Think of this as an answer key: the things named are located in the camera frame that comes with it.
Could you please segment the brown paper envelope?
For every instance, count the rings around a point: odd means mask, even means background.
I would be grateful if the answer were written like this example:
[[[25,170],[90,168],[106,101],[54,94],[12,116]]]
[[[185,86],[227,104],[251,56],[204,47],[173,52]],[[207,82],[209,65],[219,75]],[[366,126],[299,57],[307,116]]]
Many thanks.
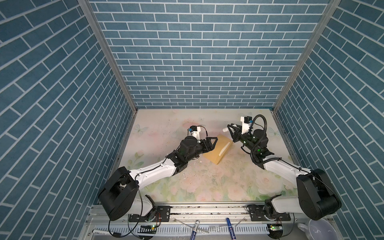
[[[233,141],[224,135],[218,135],[218,141],[213,151],[204,153],[203,156],[213,164],[218,165],[227,151],[231,148]]]

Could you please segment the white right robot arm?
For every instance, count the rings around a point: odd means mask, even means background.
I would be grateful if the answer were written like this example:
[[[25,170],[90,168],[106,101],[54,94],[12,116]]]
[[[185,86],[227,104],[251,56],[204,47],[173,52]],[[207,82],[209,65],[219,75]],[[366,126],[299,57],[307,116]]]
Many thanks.
[[[268,150],[266,131],[257,129],[250,133],[245,130],[250,127],[231,124],[223,132],[230,133],[233,142],[242,143],[242,150],[250,155],[256,166],[279,175],[298,191],[296,197],[276,195],[265,200],[263,211],[266,218],[275,220],[279,214],[292,213],[304,214],[317,221],[342,207],[340,195],[325,171],[310,170],[283,160]]]

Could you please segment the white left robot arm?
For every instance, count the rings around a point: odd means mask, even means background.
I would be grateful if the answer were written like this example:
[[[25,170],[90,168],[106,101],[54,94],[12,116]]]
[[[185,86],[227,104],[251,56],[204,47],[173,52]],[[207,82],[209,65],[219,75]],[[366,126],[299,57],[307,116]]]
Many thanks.
[[[139,191],[163,178],[181,173],[191,160],[213,151],[217,142],[217,137],[197,140],[188,136],[176,150],[158,163],[136,170],[118,168],[98,194],[109,219],[116,221],[127,213],[145,217],[153,212],[155,202],[150,197],[141,197]]]

